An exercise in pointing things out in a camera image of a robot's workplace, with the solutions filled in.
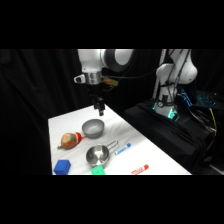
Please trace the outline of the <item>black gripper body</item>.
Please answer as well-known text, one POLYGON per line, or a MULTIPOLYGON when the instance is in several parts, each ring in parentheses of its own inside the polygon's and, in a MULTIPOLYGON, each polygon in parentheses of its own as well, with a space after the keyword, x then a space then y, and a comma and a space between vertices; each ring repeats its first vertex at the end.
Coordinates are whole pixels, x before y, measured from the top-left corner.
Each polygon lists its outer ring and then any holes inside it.
POLYGON ((88 85, 88 95, 92 101, 99 101, 103 98, 102 85, 88 85))

